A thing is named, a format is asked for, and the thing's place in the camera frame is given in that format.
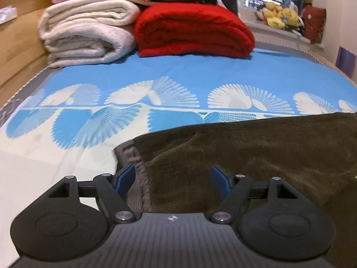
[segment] gray ribbed panel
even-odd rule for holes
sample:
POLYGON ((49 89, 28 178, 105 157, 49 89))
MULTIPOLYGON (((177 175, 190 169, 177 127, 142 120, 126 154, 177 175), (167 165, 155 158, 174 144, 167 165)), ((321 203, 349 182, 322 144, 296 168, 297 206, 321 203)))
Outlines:
POLYGON ((96 251, 63 263, 21 258, 12 268, 333 268, 325 259, 283 263, 247 249, 228 225, 203 214, 145 213, 136 223, 117 225, 96 251))

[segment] red bag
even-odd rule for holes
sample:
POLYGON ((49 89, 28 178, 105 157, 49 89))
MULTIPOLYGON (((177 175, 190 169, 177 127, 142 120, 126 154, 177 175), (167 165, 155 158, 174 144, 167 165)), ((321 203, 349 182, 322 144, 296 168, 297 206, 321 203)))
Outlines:
POLYGON ((310 39, 311 43, 317 43, 324 32, 326 22, 326 9, 307 5, 302 10, 305 21, 304 37, 310 39))
POLYGON ((247 57, 250 29, 231 11, 212 5, 163 3, 147 8, 135 24, 139 56, 185 53, 247 57))

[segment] purple object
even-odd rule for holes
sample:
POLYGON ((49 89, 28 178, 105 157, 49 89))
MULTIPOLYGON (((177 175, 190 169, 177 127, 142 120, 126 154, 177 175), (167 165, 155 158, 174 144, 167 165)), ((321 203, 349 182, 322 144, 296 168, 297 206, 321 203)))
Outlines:
POLYGON ((347 76, 352 77, 356 65, 356 55, 340 46, 336 66, 347 76))

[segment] bed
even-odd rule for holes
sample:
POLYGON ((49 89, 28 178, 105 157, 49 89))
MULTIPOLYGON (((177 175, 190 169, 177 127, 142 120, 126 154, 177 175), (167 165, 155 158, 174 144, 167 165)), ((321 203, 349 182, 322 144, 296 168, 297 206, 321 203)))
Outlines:
POLYGON ((36 23, 50 0, 25 1, 0 0, 19 11, 0 26, 8 47, 0 49, 0 267, 17 257, 13 218, 65 175, 115 172, 120 143, 185 125, 357 112, 346 76, 314 54, 264 41, 244 60, 134 52, 48 69, 36 23))

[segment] cream blanket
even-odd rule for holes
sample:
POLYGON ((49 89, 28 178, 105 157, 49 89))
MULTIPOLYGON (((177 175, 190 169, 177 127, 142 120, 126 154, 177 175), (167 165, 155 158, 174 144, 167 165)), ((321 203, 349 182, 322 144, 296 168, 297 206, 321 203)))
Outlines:
POLYGON ((69 0, 48 7, 39 22, 42 40, 51 37, 51 31, 79 23, 98 22, 124 26, 136 21, 140 14, 137 5, 126 0, 69 0))
POLYGON ((126 29, 100 23, 80 23, 53 29, 45 40, 49 67, 113 62, 135 48, 131 25, 126 29))

